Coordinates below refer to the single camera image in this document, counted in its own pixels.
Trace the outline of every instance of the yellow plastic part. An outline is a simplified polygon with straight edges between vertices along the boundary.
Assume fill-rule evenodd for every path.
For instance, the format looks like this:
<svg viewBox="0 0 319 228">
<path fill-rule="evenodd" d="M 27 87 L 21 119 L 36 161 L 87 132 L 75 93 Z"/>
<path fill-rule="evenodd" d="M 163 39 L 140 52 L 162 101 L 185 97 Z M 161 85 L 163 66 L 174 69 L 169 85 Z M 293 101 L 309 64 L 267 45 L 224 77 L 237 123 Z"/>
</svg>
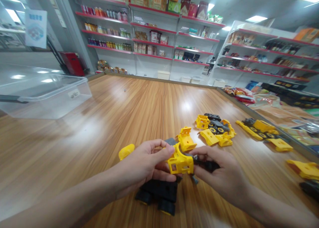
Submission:
<svg viewBox="0 0 319 228">
<path fill-rule="evenodd" d="M 300 170 L 299 176 L 302 178 L 319 180 L 319 169 L 316 163 L 303 163 L 293 160 L 287 160 L 287 163 L 296 165 Z"/>
<path fill-rule="evenodd" d="M 231 140 L 231 136 L 228 132 L 220 135 L 215 135 L 215 137 L 219 140 L 218 145 L 221 147 L 231 146 L 233 145 L 233 141 Z"/>
<path fill-rule="evenodd" d="M 248 128 L 246 125 L 244 125 L 243 122 L 237 120 L 236 123 L 243 128 L 247 133 L 249 133 L 251 136 L 253 136 L 257 140 L 262 140 L 263 138 L 260 137 L 257 133 L 253 132 L 250 128 Z"/>
<path fill-rule="evenodd" d="M 196 147 L 197 143 L 194 143 L 189 133 L 191 131 L 191 127 L 184 127 L 180 130 L 179 135 L 177 136 L 178 141 L 180 142 L 182 152 L 186 152 L 192 150 Z"/>
<path fill-rule="evenodd" d="M 169 158 L 167 160 L 169 170 L 171 174 L 177 173 L 194 173 L 194 161 L 193 157 L 186 156 L 181 153 L 179 150 L 180 143 L 175 144 L 173 147 L 175 148 L 175 152 L 173 154 L 173 158 Z"/>
<path fill-rule="evenodd" d="M 207 116 L 199 114 L 195 122 L 198 129 L 208 129 L 208 124 L 210 121 Z"/>
<path fill-rule="evenodd" d="M 285 151 L 293 150 L 293 147 L 291 147 L 288 143 L 286 143 L 281 138 L 268 138 L 267 141 L 270 141 L 272 144 L 275 145 L 275 149 L 277 152 L 285 152 Z"/>
<path fill-rule="evenodd" d="M 276 127 L 270 125 L 269 123 L 262 121 L 262 120 L 256 120 L 256 122 L 253 124 L 253 127 L 258 129 L 260 132 L 264 133 L 264 132 L 269 132 L 270 131 L 276 131 Z"/>
<path fill-rule="evenodd" d="M 131 152 L 135 149 L 134 144 L 127 145 L 126 147 L 122 148 L 119 152 L 120 161 L 126 158 Z"/>
<path fill-rule="evenodd" d="M 210 129 L 205 129 L 203 131 L 200 131 L 199 134 L 202 135 L 203 138 L 205 138 L 208 146 L 212 146 L 215 143 L 219 142 L 219 139 L 216 138 L 216 136 L 211 132 Z"/>
</svg>

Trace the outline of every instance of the paper sign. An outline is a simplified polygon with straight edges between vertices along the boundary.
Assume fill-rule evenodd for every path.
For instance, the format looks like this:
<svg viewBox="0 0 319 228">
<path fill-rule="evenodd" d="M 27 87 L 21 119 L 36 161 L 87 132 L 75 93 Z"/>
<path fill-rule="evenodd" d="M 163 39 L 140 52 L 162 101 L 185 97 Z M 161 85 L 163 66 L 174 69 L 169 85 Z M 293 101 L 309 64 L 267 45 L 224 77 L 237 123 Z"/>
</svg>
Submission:
<svg viewBox="0 0 319 228">
<path fill-rule="evenodd" d="M 26 45 L 47 48 L 46 11 L 26 9 Z"/>
</svg>

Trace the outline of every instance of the packaged snack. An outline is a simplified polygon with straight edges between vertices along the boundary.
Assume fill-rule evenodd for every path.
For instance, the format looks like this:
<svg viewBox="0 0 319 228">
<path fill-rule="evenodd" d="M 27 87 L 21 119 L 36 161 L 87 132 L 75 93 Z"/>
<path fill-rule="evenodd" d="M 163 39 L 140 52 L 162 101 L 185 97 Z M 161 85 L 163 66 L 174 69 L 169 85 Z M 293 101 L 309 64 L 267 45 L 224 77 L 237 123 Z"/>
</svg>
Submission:
<svg viewBox="0 0 319 228">
<path fill-rule="evenodd" d="M 146 54 L 146 45 L 142 45 L 142 54 Z"/>
<path fill-rule="evenodd" d="M 138 45 L 138 53 L 142 53 L 142 44 Z"/>
</svg>

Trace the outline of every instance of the wood grain surface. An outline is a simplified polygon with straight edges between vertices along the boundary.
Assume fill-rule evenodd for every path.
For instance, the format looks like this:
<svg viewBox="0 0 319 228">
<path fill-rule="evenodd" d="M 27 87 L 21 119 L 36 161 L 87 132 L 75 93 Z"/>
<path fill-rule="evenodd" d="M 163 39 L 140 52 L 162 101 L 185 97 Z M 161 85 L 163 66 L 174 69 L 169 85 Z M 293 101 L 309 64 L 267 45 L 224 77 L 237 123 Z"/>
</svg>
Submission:
<svg viewBox="0 0 319 228">
<path fill-rule="evenodd" d="M 236 157 L 252 184 L 319 216 L 318 204 L 298 186 L 302 179 L 285 163 L 307 160 L 253 140 L 235 124 L 249 116 L 218 91 L 110 75 L 89 83 L 93 98 L 59 120 L 0 118 L 0 220 L 110 168 L 130 143 L 167 139 L 192 126 L 194 142 L 204 145 L 194 126 L 197 115 L 204 113 L 219 114 L 233 125 L 234 144 L 220 149 Z M 178 186 L 174 217 L 134 196 L 109 204 L 85 227 L 262 227 L 187 175 Z"/>
</svg>

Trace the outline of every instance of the ceiling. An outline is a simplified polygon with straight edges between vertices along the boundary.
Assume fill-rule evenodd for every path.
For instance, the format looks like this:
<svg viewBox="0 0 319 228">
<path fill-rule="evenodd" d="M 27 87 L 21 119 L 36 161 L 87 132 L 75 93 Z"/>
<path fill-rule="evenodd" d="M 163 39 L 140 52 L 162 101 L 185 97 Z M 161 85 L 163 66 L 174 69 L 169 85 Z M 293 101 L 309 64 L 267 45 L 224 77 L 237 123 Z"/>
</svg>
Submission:
<svg viewBox="0 0 319 228">
<path fill-rule="evenodd" d="M 245 21 L 258 15 L 275 18 L 272 28 L 295 32 L 299 26 L 319 28 L 319 3 L 307 8 L 311 2 L 303 0 L 192 0 L 214 4 L 213 13 L 224 17 L 223 23 L 231 26 L 234 20 Z M 219 37 L 227 36 L 221 31 Z"/>
</svg>

